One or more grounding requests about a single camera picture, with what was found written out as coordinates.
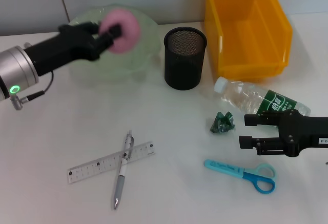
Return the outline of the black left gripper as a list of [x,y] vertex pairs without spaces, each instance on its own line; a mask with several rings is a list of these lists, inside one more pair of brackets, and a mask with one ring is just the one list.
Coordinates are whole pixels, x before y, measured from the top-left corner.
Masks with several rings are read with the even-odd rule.
[[38,76],[75,60],[97,60],[99,55],[112,47],[114,40],[122,35],[119,24],[99,33],[99,24],[95,22],[75,26],[63,25],[58,30],[57,36],[25,49]]

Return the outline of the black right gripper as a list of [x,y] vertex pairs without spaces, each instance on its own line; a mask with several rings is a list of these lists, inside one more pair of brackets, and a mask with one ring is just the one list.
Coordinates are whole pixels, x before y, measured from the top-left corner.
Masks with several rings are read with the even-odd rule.
[[303,116],[297,110],[263,111],[246,114],[244,123],[245,126],[278,125],[279,138],[239,137],[240,148],[255,148],[257,155],[297,157],[304,149],[327,148],[327,117]]

